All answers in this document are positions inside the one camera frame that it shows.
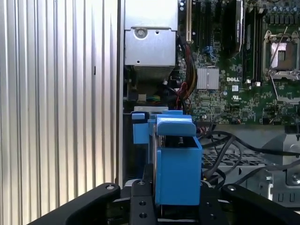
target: chip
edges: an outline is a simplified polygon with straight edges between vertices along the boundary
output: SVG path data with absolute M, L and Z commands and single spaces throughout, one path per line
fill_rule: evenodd
M 215 113 L 216 113 L 216 114 L 221 113 L 221 108 L 220 108 L 220 107 L 215 107 Z

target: screw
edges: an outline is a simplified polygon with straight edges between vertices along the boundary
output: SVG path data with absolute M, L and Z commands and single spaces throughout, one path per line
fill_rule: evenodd
M 145 32 L 144 32 L 143 30 L 138 30 L 137 34 L 138 34 L 139 36 L 143 36 L 143 35 L 145 34 Z
M 231 185 L 228 186 L 228 189 L 231 190 L 231 191 L 235 191 L 236 190 L 235 187 L 231 186 Z
M 300 179 L 299 179 L 299 174 L 298 173 L 294 173 L 292 175 L 292 181 L 294 184 L 300 184 Z
M 108 185 L 108 186 L 106 187 L 106 189 L 107 189 L 107 190 L 113 190 L 113 189 L 114 189 L 114 185 Z

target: cable bundle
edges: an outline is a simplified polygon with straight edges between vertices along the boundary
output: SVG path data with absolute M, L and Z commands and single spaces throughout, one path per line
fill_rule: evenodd
M 202 147 L 205 148 L 211 148 L 211 147 L 216 147 L 219 145 L 223 144 L 223 147 L 221 149 L 220 152 L 217 152 L 218 156 L 217 159 L 215 161 L 215 163 L 213 164 L 213 166 L 211 166 L 208 170 L 204 171 L 203 174 L 205 176 L 205 178 L 207 179 L 208 182 L 214 182 L 217 179 L 219 179 L 220 177 L 223 177 L 223 180 L 217 184 L 215 186 L 215 188 L 221 188 L 223 186 L 223 184 L 225 183 L 225 179 L 224 179 L 224 175 L 227 175 L 229 173 L 231 173 L 240 163 L 241 157 L 242 157 L 242 152 L 241 149 L 238 145 L 236 145 L 234 142 L 238 142 L 241 145 L 243 145 L 244 147 L 258 152 L 258 153 L 264 153 L 264 154 L 271 154 L 271 155 L 280 155 L 280 156 L 300 156 L 300 153 L 297 152 L 284 152 L 284 151 L 277 151 L 277 150 L 272 150 L 272 149 L 263 149 L 263 148 L 256 148 L 254 146 L 249 145 L 248 143 L 244 142 L 243 140 L 241 140 L 240 138 L 238 138 L 237 136 L 230 134 L 226 131 L 211 131 L 208 134 L 209 136 L 213 136 L 213 135 L 224 135 L 224 138 L 221 139 L 217 139 L 217 138 L 212 138 L 213 142 L 209 143 L 209 144 L 205 144 Z M 232 168 L 230 168 L 228 171 L 224 172 L 224 174 L 220 174 L 220 172 L 217 171 L 218 166 L 220 165 L 226 151 L 228 150 L 228 148 L 230 147 L 230 145 L 235 145 L 238 150 L 240 151 L 240 157 L 239 159 L 235 162 L 235 164 L 232 166 Z M 282 171 L 282 170 L 287 170 L 290 169 L 294 166 L 300 165 L 300 159 L 297 161 L 294 161 L 291 164 L 288 165 L 267 165 L 264 167 L 260 167 L 257 168 L 253 171 L 251 171 L 250 173 L 248 173 L 247 175 L 245 175 L 244 177 L 242 177 L 241 179 L 239 179 L 238 181 L 235 182 L 235 184 L 241 184 L 243 183 L 245 180 L 247 180 L 248 178 L 254 176 L 256 173 L 258 173 L 261 170 L 269 170 L 269 171 Z M 212 175 L 214 173 L 219 173 L 220 175 L 218 175 L 217 177 L 212 177 Z

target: white label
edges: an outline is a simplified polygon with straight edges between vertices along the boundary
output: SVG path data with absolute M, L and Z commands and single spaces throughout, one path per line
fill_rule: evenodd
M 228 77 L 226 80 L 227 82 L 240 82 L 239 78 L 237 77 Z
M 250 49 L 250 41 L 251 41 L 251 25 L 247 26 L 247 50 Z
M 239 86 L 238 85 L 233 85 L 232 86 L 232 91 L 239 91 Z

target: ventilation grille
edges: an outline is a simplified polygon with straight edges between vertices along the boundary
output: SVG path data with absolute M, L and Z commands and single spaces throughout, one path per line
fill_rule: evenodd
M 168 80 L 174 67 L 136 67 L 135 71 L 139 81 L 164 81 Z

